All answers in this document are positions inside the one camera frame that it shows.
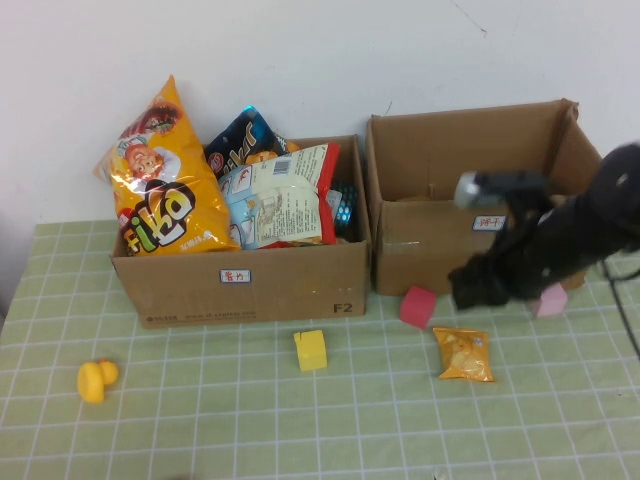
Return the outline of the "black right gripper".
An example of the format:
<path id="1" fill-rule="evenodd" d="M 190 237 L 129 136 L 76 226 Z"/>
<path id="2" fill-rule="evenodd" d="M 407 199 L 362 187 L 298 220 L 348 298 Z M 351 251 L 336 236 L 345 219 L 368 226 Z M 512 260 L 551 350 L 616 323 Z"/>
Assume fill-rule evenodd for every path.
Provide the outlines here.
<path id="1" fill-rule="evenodd" d="M 449 273 L 457 309 L 504 306 L 512 299 L 536 300 L 555 284 L 550 268 L 528 252 L 534 245 L 538 224 L 538 219 L 528 219 L 500 230 L 487 252 L 487 272 L 476 262 L 469 262 Z"/>

